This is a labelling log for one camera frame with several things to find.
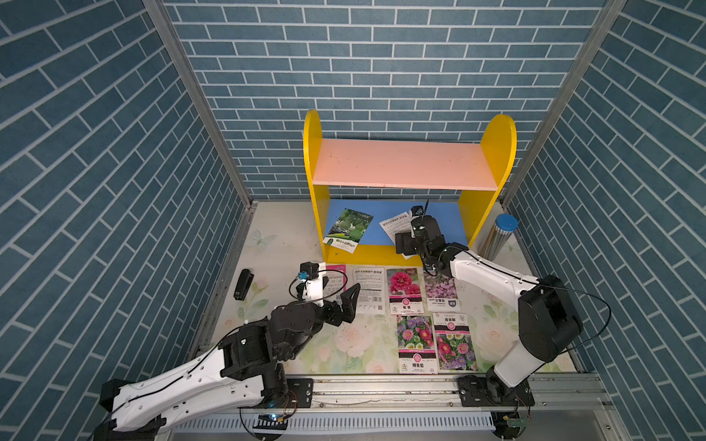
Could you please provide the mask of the white text packet shelf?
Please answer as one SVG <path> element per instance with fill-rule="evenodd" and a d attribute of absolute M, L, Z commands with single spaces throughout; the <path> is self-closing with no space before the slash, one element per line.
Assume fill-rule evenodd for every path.
<path fill-rule="evenodd" d="M 410 211 L 404 211 L 392 218 L 380 222 L 380 226 L 388 238 L 395 244 L 397 233 L 412 233 L 412 215 Z"/>

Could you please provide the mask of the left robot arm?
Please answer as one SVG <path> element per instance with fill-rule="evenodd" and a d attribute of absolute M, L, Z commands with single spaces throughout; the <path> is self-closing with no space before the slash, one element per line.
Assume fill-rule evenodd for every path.
<path fill-rule="evenodd" d="M 284 364 L 325 325 L 352 323 L 360 284 L 340 301 L 294 301 L 270 317 L 242 325 L 207 353 L 149 380 L 113 379 L 101 388 L 108 412 L 96 440 L 153 440 L 189 420 L 230 408 L 280 404 L 289 395 Z"/>

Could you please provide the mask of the pink bordered seed packet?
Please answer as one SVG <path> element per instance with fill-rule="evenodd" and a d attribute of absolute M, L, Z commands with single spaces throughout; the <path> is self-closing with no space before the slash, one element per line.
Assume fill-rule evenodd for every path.
<path fill-rule="evenodd" d="M 345 290 L 347 285 L 347 267 L 345 265 L 327 265 L 325 275 L 328 277 L 327 285 L 325 286 L 324 294 L 340 294 Z"/>

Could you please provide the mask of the white text seed packet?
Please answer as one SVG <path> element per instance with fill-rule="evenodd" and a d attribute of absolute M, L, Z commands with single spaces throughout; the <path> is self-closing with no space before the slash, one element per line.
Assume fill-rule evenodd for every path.
<path fill-rule="evenodd" d="M 384 268 L 381 266 L 355 266 L 353 282 L 360 285 L 357 314 L 385 314 Z"/>

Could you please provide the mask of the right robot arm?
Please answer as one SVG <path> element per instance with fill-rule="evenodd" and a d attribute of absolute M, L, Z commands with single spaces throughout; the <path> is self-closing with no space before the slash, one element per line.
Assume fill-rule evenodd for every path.
<path fill-rule="evenodd" d="M 411 231 L 395 234 L 398 255 L 417 255 L 433 275 L 470 283 L 518 313 L 518 341 L 485 376 L 458 380 L 463 404 L 533 406 L 527 378 L 564 353 L 583 331 L 568 289 L 558 277 L 542 279 L 512 272 L 449 243 L 428 215 L 411 220 Z"/>

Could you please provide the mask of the purple flower seed packet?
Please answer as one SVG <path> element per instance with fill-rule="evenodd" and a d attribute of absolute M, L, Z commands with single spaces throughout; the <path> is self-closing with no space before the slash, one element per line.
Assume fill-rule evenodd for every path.
<path fill-rule="evenodd" d="M 461 310 L 455 281 L 443 274 L 424 275 L 428 310 L 430 312 L 458 312 Z"/>

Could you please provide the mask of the magenta hollyhock seed packet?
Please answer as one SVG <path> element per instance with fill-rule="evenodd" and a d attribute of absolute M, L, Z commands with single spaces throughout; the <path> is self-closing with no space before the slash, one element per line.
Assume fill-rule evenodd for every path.
<path fill-rule="evenodd" d="M 417 315 L 424 312 L 423 290 L 416 268 L 387 268 L 388 299 L 393 315 Z"/>

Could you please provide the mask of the mixed flower seed packet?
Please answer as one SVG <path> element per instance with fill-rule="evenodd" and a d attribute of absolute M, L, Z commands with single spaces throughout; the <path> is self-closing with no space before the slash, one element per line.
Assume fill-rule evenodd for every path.
<path fill-rule="evenodd" d="M 431 375 L 439 372 L 430 316 L 398 316 L 396 335 L 401 374 Z"/>

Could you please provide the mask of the red zinnia seed packet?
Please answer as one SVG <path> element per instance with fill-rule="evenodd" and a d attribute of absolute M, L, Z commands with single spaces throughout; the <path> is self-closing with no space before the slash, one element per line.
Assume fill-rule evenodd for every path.
<path fill-rule="evenodd" d="M 440 371 L 477 371 L 477 361 L 467 315 L 432 314 Z"/>

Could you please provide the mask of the green gourd seed packet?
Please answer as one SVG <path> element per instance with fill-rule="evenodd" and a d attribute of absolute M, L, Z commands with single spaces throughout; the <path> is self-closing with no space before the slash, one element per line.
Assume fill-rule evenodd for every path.
<path fill-rule="evenodd" d="M 323 244 L 353 254 L 369 229 L 373 216 L 354 209 L 343 209 L 324 237 Z"/>

